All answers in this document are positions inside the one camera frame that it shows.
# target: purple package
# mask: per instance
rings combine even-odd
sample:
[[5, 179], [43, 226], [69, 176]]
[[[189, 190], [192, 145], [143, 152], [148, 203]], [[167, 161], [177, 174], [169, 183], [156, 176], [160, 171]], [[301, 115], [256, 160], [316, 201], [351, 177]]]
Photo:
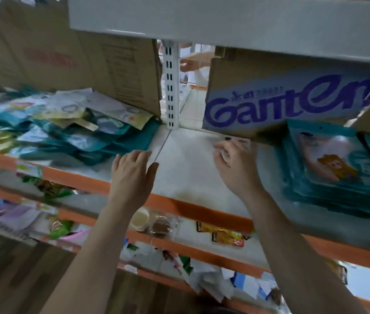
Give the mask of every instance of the purple package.
[[14, 231], [29, 227], [39, 214], [31, 207], [0, 199], [0, 223]]

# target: upper shelf panel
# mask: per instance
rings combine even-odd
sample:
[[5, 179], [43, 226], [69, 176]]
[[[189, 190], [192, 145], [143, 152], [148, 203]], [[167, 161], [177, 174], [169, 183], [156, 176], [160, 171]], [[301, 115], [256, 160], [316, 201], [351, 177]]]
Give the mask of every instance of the upper shelf panel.
[[370, 0], [69, 0], [76, 30], [370, 62]]

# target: white cup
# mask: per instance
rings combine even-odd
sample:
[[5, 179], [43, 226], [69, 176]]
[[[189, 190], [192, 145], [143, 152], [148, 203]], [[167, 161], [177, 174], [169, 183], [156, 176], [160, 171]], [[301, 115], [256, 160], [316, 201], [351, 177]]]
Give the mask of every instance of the white cup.
[[138, 232], [143, 232], [148, 226], [148, 221], [150, 220], [150, 214], [147, 209], [141, 207], [135, 212], [130, 221], [130, 226], [133, 227]]

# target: wooden floor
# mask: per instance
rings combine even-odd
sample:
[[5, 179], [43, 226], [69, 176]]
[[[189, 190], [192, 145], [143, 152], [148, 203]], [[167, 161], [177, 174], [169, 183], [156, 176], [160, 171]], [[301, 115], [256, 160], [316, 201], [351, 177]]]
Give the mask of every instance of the wooden floor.
[[[29, 247], [0, 236], [0, 314], [39, 313], [74, 257], [47, 244]], [[215, 304], [118, 270], [107, 313], [197, 314], [207, 302]]]

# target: white metal post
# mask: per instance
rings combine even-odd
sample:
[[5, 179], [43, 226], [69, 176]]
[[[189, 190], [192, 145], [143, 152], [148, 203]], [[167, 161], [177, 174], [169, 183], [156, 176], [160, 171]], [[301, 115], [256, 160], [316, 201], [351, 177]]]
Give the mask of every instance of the white metal post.
[[169, 129], [179, 128], [179, 43], [163, 41], [163, 74]]

